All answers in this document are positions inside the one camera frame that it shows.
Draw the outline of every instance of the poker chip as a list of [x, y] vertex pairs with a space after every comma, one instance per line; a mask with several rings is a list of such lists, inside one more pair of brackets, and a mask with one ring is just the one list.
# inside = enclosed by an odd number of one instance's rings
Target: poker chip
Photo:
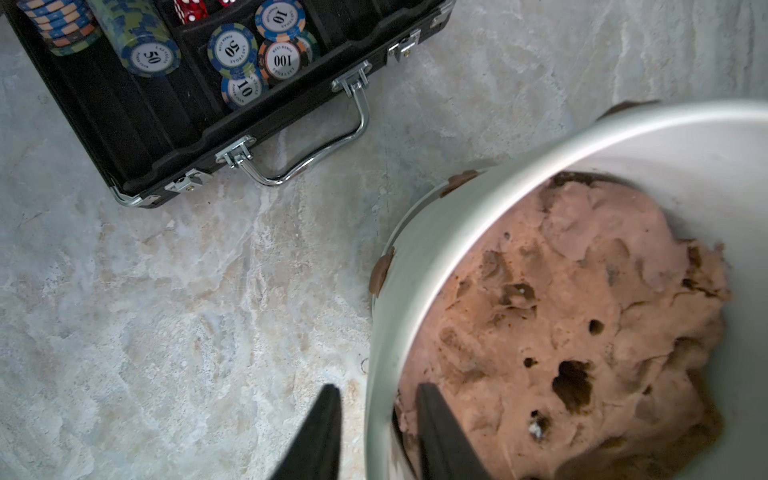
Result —
[[65, 47], [67, 45], [72, 45], [79, 42], [83, 38], [88, 37], [90, 34], [101, 36], [102, 31], [98, 26], [90, 23], [80, 30], [73, 31], [69, 35], [58, 38], [43, 38], [43, 40], [48, 47]]
[[83, 38], [80, 41], [76, 41], [75, 43], [71, 45], [66, 45], [64, 47], [53, 47], [51, 48], [51, 53], [53, 55], [56, 55], [57, 57], [64, 57], [66, 55], [72, 55], [73, 53], [78, 53], [79, 51], [83, 51], [86, 48], [90, 47], [96, 41], [101, 38], [101, 29], [97, 28], [95, 29], [90, 35]]
[[259, 49], [259, 70], [270, 84], [287, 80], [310, 64], [304, 43], [265, 40]]
[[269, 86], [261, 78], [259, 71], [239, 80], [221, 79], [221, 97], [232, 110], [237, 110], [256, 100], [268, 89]]
[[304, 7], [297, 0], [266, 0], [254, 17], [256, 30], [271, 41], [289, 41], [306, 26]]
[[90, 10], [86, 10], [84, 12], [80, 12], [79, 10], [75, 10], [69, 15], [66, 15], [63, 18], [60, 18], [58, 20], [55, 20], [51, 23], [41, 23], [40, 25], [37, 25], [38, 30], [40, 31], [63, 31], [64, 35], [72, 33], [73, 31], [77, 30], [78, 28], [83, 28], [84, 26], [91, 23], [94, 19], [93, 14]]
[[28, 2], [24, 2], [23, 0], [19, 0], [18, 2], [16, 2], [16, 5], [21, 10], [24, 10], [25, 12], [27, 12], [30, 10], [35, 10], [40, 7], [44, 7], [51, 3], [56, 3], [56, 1], [57, 0], [29, 0]]
[[151, 78], [178, 68], [181, 50], [151, 0], [100, 0], [91, 7], [130, 73]]
[[61, 23], [66, 18], [71, 18], [72, 19], [71, 21], [73, 22], [75, 18], [80, 17], [85, 12], [89, 12], [89, 11], [90, 9], [88, 8], [87, 5], [82, 5], [81, 3], [73, 2], [69, 5], [65, 5], [61, 7], [55, 12], [51, 12], [47, 15], [40, 15], [38, 17], [34, 17], [32, 18], [32, 21], [38, 24], [38, 26], [42, 24], [53, 25], [53, 24], [57, 24], [57, 22], [58, 22], [58, 25], [61, 26], [69, 23], [69, 22], [64, 22], [63, 24]]
[[304, 44], [306, 48], [306, 56], [310, 59], [310, 63], [320, 58], [320, 45], [315, 39], [315, 35], [312, 35], [308, 31], [302, 31], [301, 35], [296, 37], [296, 40]]
[[41, 18], [41, 17], [48, 17], [50, 14], [55, 12], [61, 12], [64, 10], [65, 14], [68, 14], [69, 12], [72, 12], [75, 10], [78, 6], [83, 6], [83, 2], [80, 0], [55, 0], [55, 2], [49, 3], [47, 5], [43, 5], [42, 7], [33, 8], [32, 10], [26, 10], [24, 13], [29, 18]]
[[245, 25], [227, 23], [208, 41], [208, 60], [222, 77], [237, 80], [256, 71], [259, 44]]
[[40, 36], [43, 37], [43, 40], [52, 40], [54, 38], [63, 38], [79, 33], [85, 38], [88, 34], [93, 32], [96, 27], [98, 27], [98, 25], [96, 25], [95, 22], [91, 22], [82, 28], [77, 28], [76, 25], [75, 28], [56, 28], [54, 30], [41, 31]]

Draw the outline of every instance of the marble floor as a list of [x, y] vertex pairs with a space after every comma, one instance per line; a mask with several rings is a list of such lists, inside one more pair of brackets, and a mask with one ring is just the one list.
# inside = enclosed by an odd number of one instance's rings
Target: marble floor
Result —
[[[458, 0], [371, 77], [372, 124], [285, 187], [119, 207], [0, 17], [0, 478], [267, 478], [323, 383], [363, 478], [368, 275], [430, 188], [624, 99], [768, 96], [764, 0]], [[257, 148], [352, 122], [336, 98]]]

